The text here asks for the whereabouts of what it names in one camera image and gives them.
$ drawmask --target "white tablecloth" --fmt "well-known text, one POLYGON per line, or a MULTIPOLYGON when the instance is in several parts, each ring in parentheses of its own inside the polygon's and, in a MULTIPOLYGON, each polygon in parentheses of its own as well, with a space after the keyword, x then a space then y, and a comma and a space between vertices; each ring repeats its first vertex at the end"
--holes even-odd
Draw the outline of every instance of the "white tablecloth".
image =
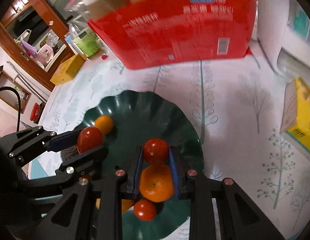
MULTIPOLYGON (((87 61, 73 81, 55 87, 40 125, 58 134, 74 129, 105 96, 153 91, 178 105, 194 125, 207 177, 233 178, 286 239, 310 219, 310 163, 279 135, 286 81, 258 43, 243 59, 187 62, 138 71, 115 57, 87 61)), ((54 176, 60 153, 32 162, 31 178, 54 176)), ((189 221, 167 239, 187 239, 189 221)))

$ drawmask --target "scalloped plate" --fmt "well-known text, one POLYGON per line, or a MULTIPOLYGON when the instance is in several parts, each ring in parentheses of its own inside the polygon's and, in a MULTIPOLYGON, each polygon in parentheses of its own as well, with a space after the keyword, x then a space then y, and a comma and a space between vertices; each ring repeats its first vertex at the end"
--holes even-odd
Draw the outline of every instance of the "scalloped plate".
MULTIPOLYGON (((85 113, 80 125, 93 126, 100 115, 109 115, 115 129, 105 136, 109 149, 103 161, 103 176, 122 166, 137 146, 150 138, 161 138, 181 149, 181 156, 192 169, 204 170, 204 159, 197 133, 184 113, 173 103, 153 92, 124 91, 103 98, 85 113)), ((182 225, 190 216, 190 201, 178 201, 174 196, 164 202, 162 211, 151 222, 143 222, 132 210, 122 215, 124 240, 159 240, 182 225)))

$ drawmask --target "yellow and brown box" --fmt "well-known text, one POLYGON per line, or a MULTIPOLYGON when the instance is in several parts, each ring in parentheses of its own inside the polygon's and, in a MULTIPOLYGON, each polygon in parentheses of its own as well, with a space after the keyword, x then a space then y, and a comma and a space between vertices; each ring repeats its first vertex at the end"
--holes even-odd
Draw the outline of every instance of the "yellow and brown box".
POLYGON ((74 55, 65 62, 61 63, 51 78, 53 84, 61 85, 71 81, 80 70, 85 60, 80 55, 74 55))
POLYGON ((286 87, 280 132, 310 160, 310 87, 302 78, 286 87))

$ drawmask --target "silver screw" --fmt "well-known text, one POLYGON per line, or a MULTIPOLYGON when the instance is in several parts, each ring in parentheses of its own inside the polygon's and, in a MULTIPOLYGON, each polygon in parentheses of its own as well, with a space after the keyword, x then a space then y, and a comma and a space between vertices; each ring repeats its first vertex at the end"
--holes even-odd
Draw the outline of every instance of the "silver screw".
POLYGON ((67 172, 68 174, 73 174, 73 173, 74 173, 74 168, 71 167, 71 166, 69 166, 69 167, 66 168, 66 172, 67 172))
POLYGON ((117 176, 123 176, 123 175, 125 175, 125 171, 124 171, 124 170, 117 170, 117 171, 115 172, 115 174, 116 174, 117 176))
POLYGON ((85 186, 85 185, 87 185, 87 183, 88 183, 88 179, 81 179, 81 180, 79 181, 79 184, 80 184, 81 186, 85 186))
POLYGON ((187 172, 187 174, 189 175, 189 176, 196 176, 197 175, 197 171, 196 170, 189 170, 188 172, 187 172))
POLYGON ((234 184, 234 180, 230 179, 230 178, 225 178, 223 179, 223 183, 227 186, 231 186, 234 184))

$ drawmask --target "red tomato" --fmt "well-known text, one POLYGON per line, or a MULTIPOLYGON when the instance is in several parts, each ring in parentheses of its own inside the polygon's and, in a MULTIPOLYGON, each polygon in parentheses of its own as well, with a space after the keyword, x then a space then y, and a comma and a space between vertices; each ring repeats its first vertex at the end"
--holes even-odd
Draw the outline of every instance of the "red tomato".
POLYGON ((104 143, 101 131, 94 126, 84 128, 77 138, 79 154, 87 152, 104 143))
POLYGON ((156 216, 155 205, 148 199, 142 199, 134 204, 134 214, 142 221, 151 221, 156 216))
POLYGON ((161 139, 148 140, 143 148, 143 158, 151 165, 162 165, 168 159, 169 146, 161 139))

